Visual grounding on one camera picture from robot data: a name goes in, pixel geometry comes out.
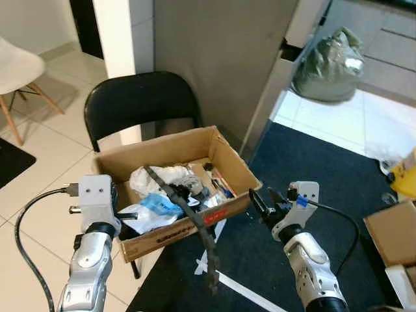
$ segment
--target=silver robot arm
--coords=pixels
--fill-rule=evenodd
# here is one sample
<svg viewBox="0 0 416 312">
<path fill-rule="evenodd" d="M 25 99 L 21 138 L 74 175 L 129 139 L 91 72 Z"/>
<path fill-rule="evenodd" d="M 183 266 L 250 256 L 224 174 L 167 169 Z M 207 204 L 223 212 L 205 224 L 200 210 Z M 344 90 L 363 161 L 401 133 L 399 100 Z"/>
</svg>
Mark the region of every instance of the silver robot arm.
<svg viewBox="0 0 416 312">
<path fill-rule="evenodd" d="M 103 311 L 106 282 L 112 269 L 112 240 L 121 230 L 114 215 L 115 188 L 109 175 L 86 175 L 78 187 L 79 206 L 70 213 L 81 213 L 82 235 L 77 235 L 70 264 L 70 278 L 58 305 L 58 312 Z"/>
<path fill-rule="evenodd" d="M 338 280 L 331 271 L 328 255 L 313 236 L 303 230 L 316 210 L 315 206 L 307 203 L 307 199 L 319 200 L 318 183 L 291 183 L 288 193 L 300 195 L 293 201 L 287 201 L 271 189 L 269 191 L 275 202 L 274 207 L 268 207 L 254 190 L 250 190 L 250 198 L 273 238 L 284 245 L 283 250 L 296 278 L 296 291 L 305 310 L 349 311 Z"/>
</svg>

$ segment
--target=green plastic bag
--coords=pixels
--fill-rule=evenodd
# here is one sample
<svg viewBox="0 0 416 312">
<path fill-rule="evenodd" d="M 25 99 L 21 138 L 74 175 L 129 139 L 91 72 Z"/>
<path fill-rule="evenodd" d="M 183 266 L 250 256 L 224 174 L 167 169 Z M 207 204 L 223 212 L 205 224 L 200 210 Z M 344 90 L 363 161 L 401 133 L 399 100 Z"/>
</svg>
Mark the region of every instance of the green plastic bag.
<svg viewBox="0 0 416 312">
<path fill-rule="evenodd" d="M 294 90 L 319 101 L 352 98 L 363 75 L 361 45 L 361 40 L 344 27 L 322 39 L 299 66 L 293 79 Z"/>
</svg>

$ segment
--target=white tape line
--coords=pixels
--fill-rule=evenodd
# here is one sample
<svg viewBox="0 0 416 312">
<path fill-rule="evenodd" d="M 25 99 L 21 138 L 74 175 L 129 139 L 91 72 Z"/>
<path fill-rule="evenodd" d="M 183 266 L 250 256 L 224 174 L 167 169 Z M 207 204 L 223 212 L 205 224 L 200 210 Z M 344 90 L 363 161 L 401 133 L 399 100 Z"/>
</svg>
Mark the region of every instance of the white tape line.
<svg viewBox="0 0 416 312">
<path fill-rule="evenodd" d="M 221 235 L 222 229 L 224 228 L 224 226 L 225 226 L 226 222 L 227 222 L 227 219 L 223 219 L 223 220 L 219 221 L 219 222 L 216 224 L 216 226 L 215 226 L 215 230 L 214 230 L 214 231 L 215 231 L 215 242 L 217 242 L 217 240 L 220 238 L 220 235 Z M 202 254 L 202 257 L 201 257 L 200 261 L 201 261 L 202 263 L 207 263 L 207 262 L 208 262 L 208 259 L 207 259 L 207 251 L 204 251 L 204 252 L 203 252 L 203 254 Z M 195 269 L 194 275 L 201 275 L 201 274 L 202 274 L 202 272 L 203 272 L 203 268 L 202 268 L 200 265 L 198 265 L 198 266 L 196 267 L 196 269 Z"/>
<path fill-rule="evenodd" d="M 204 272 L 207 272 L 207 264 L 201 262 L 200 260 L 196 260 L 198 267 L 202 267 Z M 246 297 L 250 301 L 254 302 L 258 306 L 261 306 L 263 309 L 266 309 L 269 312 L 286 312 L 286 310 L 282 309 L 278 305 L 274 304 L 273 302 L 268 301 L 266 298 L 256 294 L 255 292 L 249 290 L 247 287 L 237 283 L 234 279 L 229 278 L 228 276 L 224 275 L 223 273 L 217 271 L 220 274 L 220 282 L 223 283 L 225 286 L 233 289 L 235 292 L 241 294 L 242 296 Z"/>
</svg>

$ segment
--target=yellow object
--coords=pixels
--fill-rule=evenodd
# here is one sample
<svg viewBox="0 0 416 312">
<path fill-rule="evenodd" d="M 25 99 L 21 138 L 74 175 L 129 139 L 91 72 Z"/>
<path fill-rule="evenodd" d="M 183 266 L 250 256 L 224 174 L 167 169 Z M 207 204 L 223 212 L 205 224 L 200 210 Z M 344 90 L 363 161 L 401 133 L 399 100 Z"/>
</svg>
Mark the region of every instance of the yellow object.
<svg viewBox="0 0 416 312">
<path fill-rule="evenodd" d="M 393 190 L 416 198 L 416 148 L 391 170 L 389 177 Z"/>
</svg>

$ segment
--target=small cardboard box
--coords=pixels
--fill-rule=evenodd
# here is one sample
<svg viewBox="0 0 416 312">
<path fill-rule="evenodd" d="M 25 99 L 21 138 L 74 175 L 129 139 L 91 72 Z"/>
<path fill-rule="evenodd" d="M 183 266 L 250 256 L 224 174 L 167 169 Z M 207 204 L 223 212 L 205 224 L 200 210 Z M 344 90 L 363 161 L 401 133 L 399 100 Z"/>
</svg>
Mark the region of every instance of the small cardboard box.
<svg viewBox="0 0 416 312">
<path fill-rule="evenodd" d="M 374 213 L 364 223 L 387 267 L 416 265 L 416 207 L 406 201 Z"/>
<path fill-rule="evenodd" d="M 95 173 L 109 174 L 117 184 L 119 192 L 117 210 L 120 210 L 140 201 L 138 194 L 129 186 L 130 174 L 138 167 L 207 162 L 218 169 L 237 193 L 236 198 L 200 212 L 205 224 L 210 226 L 247 209 L 250 204 L 248 189 L 261 187 L 259 180 L 215 126 L 161 136 L 104 151 L 94 157 L 92 166 Z M 197 229 L 186 217 L 134 239 L 123 240 L 120 244 L 124 259 L 126 262 L 133 261 L 195 232 Z"/>
</svg>

